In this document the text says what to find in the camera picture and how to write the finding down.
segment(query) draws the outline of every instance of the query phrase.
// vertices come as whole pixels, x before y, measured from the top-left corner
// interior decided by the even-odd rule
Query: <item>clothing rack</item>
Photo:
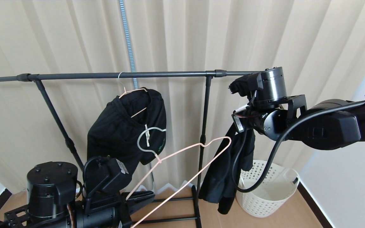
[[[210,83],[213,78],[221,78],[225,76],[242,76],[246,74],[256,73],[259,71],[225,71],[225,70],[214,70],[214,71],[174,71],[174,72],[122,72],[121,75],[119,73],[59,73],[59,74],[20,74],[17,76],[10,77],[0,77],[0,82],[12,82],[12,81],[20,81],[20,82],[35,82],[37,88],[42,94],[43,99],[45,100],[52,116],[60,129],[63,137],[65,139],[66,146],[73,154],[78,166],[81,170],[84,168],[84,165],[75,149],[75,145],[69,135],[67,134],[63,124],[57,112],[50,101],[48,93],[46,92],[45,86],[42,83],[42,80],[52,80],[52,79],[98,79],[98,78],[173,78],[173,77],[206,77],[205,83],[205,98],[204,98],[204,115],[202,118],[202,132],[200,137],[200,143],[205,144],[206,136],[205,131],[207,129],[207,115],[208,115],[208,105],[209,105],[209,93],[210,93]],[[200,157],[199,157],[199,165],[198,170],[202,169],[202,163],[204,160],[204,147],[200,147]],[[192,197],[185,198],[171,198],[169,201],[178,201],[178,200],[192,200],[194,203],[194,213],[195,216],[191,217],[180,217],[180,218],[170,218],[170,219],[154,219],[154,220],[146,220],[141,222],[141,224],[147,223],[158,223],[158,222],[172,222],[172,221],[181,221],[181,220],[191,220],[195,219],[196,227],[201,228],[201,216],[200,210],[198,207],[198,194],[199,188],[201,184],[201,174],[197,177],[197,188],[195,185],[192,186]],[[162,202],[164,199],[156,199],[153,202]]]

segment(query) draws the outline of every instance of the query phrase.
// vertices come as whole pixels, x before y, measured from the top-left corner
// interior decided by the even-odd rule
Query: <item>curtain fold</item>
[[[363,0],[135,0],[125,1],[125,8],[136,71],[282,66],[288,95],[305,94],[309,108],[330,98],[350,99],[365,75]],[[130,64],[118,1],[0,1],[0,77],[121,71],[130,71]],[[248,102],[229,93],[235,78],[212,80],[207,141],[224,136],[232,111]],[[133,89],[131,79],[120,80]],[[44,82],[83,162],[89,128],[123,92],[118,81]],[[204,78],[138,83],[164,98],[168,124],[161,157],[199,142]],[[205,149],[204,164],[219,143]],[[267,159],[273,145],[257,135],[255,159]],[[312,152],[300,142],[284,142],[274,162],[300,171]],[[159,165],[155,189],[190,179],[198,154],[196,147]],[[47,161],[75,163],[38,89],[32,83],[0,83],[0,182],[18,192],[26,187],[28,170]],[[139,165],[129,188],[147,171]],[[144,186],[152,189],[152,181]]]

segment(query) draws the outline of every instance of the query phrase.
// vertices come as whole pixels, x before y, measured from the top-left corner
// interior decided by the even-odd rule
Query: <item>laundry basket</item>
[[[253,168],[240,174],[239,187],[246,189],[254,185],[265,165],[266,161],[253,160]],[[272,164],[259,187],[249,193],[237,192],[236,199],[247,213],[264,218],[273,214],[295,193],[298,183],[299,174],[295,170]]]

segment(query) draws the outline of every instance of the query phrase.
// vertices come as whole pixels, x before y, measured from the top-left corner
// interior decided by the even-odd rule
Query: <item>wooden floor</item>
[[[172,191],[164,191],[156,198],[166,198]],[[191,189],[181,191],[176,197],[191,196]],[[9,198],[0,211],[0,220],[3,212],[10,211],[26,204],[26,192],[15,194]],[[132,221],[137,221],[156,207],[159,203],[152,203],[132,215]],[[200,200],[200,214],[203,228],[322,228],[319,221],[297,191],[278,211],[266,218],[255,218],[247,214],[235,201],[227,215],[217,211],[218,205]],[[176,218],[193,216],[194,208],[191,200],[167,202],[147,219]],[[195,227],[194,220],[164,222],[156,224],[142,224],[138,228],[189,228]]]

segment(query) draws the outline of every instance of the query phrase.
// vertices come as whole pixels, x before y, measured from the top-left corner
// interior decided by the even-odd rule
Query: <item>robotic arm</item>
[[[276,141],[259,180],[248,189],[236,186],[241,192],[262,183],[284,140],[302,141],[319,150],[365,141],[365,100],[331,99],[308,110],[304,95],[287,96],[281,67],[242,76],[229,89],[249,100],[232,114],[237,131],[251,128]],[[39,164],[27,175],[28,204],[6,212],[0,228],[130,227],[130,215],[151,203],[155,195],[136,192],[126,200],[128,193],[119,192],[128,184],[123,174],[115,158],[91,158],[83,170],[82,200],[75,201],[77,167],[66,162]]]

